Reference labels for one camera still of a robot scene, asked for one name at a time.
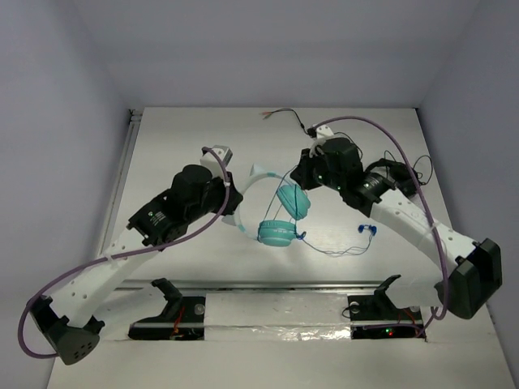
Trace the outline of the teal cat-ear headphones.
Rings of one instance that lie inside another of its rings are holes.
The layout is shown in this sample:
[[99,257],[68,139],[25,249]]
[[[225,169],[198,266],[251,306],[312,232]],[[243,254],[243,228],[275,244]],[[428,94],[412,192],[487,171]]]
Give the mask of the teal cat-ear headphones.
[[245,194],[256,183],[265,179],[274,179],[277,186],[264,212],[264,218],[258,223],[255,231],[248,229],[242,222],[240,207],[232,216],[224,216],[222,222],[233,226],[251,240],[265,246],[283,248],[292,241],[303,241],[307,233],[300,230],[298,224],[305,219],[311,208],[305,190],[290,178],[295,166],[285,173],[278,173],[253,164],[249,177],[239,192]]

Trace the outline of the blue earbuds with cable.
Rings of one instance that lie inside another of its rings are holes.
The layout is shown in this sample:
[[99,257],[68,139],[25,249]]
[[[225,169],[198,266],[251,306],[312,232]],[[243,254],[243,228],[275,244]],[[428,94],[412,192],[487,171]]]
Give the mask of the blue earbuds with cable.
[[375,236],[378,232],[378,229],[373,224],[360,224],[358,226],[358,232],[359,233],[369,232],[370,235]]

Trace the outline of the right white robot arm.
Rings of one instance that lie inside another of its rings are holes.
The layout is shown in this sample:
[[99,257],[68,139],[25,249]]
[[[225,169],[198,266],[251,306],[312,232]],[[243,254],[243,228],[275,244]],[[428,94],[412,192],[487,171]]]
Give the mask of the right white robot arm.
[[304,190],[335,190],[349,207],[388,227],[436,263],[442,272],[435,285],[440,303],[458,318],[473,318],[502,285],[497,243],[490,238],[477,242],[435,220],[388,179],[365,171],[347,138],[322,139],[304,148],[290,176]]

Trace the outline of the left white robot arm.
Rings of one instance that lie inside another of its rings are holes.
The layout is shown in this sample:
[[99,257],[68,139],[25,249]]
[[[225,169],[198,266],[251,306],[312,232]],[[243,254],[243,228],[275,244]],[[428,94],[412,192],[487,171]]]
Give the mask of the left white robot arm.
[[65,365],[84,359],[101,341],[117,309],[106,298],[135,270],[163,250],[204,233],[219,218],[234,214],[243,196],[224,164],[187,165],[170,188],[143,205],[126,229],[100,258],[75,267],[50,281],[31,297],[20,317],[19,346],[30,357],[24,324],[32,318],[53,352]]

